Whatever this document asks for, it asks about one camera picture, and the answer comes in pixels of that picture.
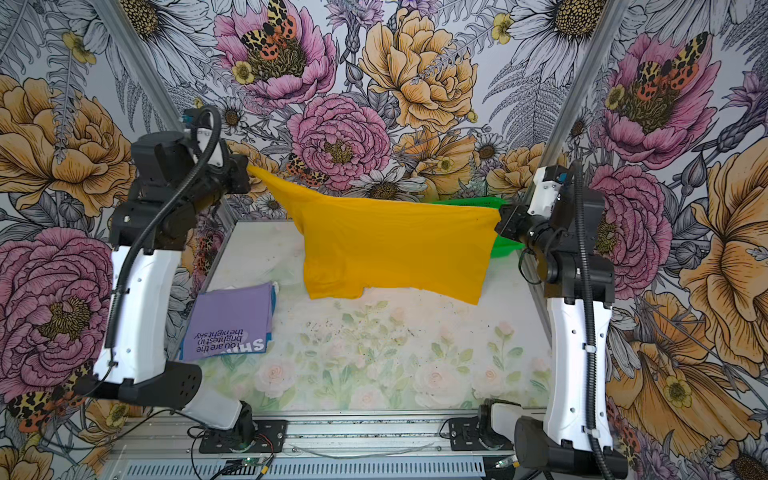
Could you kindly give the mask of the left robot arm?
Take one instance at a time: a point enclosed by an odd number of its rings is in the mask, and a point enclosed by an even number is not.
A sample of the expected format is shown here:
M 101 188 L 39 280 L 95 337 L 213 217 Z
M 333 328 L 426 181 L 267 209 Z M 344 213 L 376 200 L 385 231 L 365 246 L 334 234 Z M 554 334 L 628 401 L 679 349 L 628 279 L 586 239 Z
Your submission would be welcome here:
M 169 409 L 237 448 L 255 438 L 251 407 L 205 385 L 199 366 L 167 358 L 165 329 L 176 268 L 198 214 L 249 185 L 247 160 L 211 127 L 158 132 L 131 146 L 139 171 L 116 211 L 115 277 L 102 351 L 77 380 L 83 397 Z

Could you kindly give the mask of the yellow t shirt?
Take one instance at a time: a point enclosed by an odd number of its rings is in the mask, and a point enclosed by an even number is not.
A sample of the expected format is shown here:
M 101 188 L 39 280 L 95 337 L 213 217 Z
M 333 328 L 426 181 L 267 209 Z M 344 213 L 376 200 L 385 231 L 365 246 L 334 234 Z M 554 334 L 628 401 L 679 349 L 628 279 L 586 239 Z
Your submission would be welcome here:
M 487 207 L 332 197 L 251 166 L 304 241 L 313 299 L 414 288 L 477 304 L 499 213 Z

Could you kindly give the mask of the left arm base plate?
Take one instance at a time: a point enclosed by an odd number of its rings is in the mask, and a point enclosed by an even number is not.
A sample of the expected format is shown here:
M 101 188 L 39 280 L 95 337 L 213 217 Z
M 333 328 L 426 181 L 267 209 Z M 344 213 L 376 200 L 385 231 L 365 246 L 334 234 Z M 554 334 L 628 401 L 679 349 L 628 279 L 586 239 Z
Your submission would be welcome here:
M 202 454 L 280 453 L 287 436 L 286 420 L 257 419 L 243 429 L 206 430 L 200 441 Z

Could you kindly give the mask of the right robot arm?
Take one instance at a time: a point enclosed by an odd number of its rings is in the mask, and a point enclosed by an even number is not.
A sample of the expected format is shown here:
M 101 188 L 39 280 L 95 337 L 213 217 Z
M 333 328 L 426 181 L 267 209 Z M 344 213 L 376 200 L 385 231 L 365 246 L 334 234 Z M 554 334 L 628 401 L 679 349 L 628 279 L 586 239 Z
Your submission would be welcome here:
M 513 462 L 546 473 L 624 479 L 606 407 L 607 336 L 615 302 L 614 266 L 595 251 L 604 197 L 571 181 L 544 180 L 527 204 L 501 209 L 497 232 L 534 254 L 552 334 L 553 386 L 541 414 L 487 400 L 479 439 L 511 449 Z

